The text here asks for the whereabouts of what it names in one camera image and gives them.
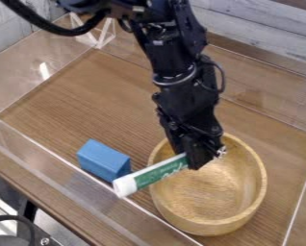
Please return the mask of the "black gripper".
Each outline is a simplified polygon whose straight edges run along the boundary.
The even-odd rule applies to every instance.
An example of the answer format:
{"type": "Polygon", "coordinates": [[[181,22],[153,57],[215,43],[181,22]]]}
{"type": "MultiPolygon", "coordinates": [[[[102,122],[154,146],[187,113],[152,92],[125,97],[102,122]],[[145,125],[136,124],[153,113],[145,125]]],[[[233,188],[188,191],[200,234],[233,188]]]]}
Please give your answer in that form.
{"type": "Polygon", "coordinates": [[[153,83],[160,89],[152,100],[164,133],[176,152],[185,154],[187,168],[197,170],[224,152],[223,129],[215,117],[224,71],[208,56],[201,56],[187,78],[172,83],[154,79],[153,83]]]}

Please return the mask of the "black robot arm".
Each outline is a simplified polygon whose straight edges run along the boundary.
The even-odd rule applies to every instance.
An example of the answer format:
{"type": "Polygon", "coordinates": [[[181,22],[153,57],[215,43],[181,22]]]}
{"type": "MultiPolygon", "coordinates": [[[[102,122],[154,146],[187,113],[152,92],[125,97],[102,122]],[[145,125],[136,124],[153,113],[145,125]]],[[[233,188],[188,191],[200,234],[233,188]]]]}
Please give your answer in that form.
{"type": "Polygon", "coordinates": [[[224,153],[215,106],[224,91],[220,66],[188,0],[57,0],[69,12],[102,14],[130,33],[150,62],[156,114],[172,149],[199,169],[224,153]]]}

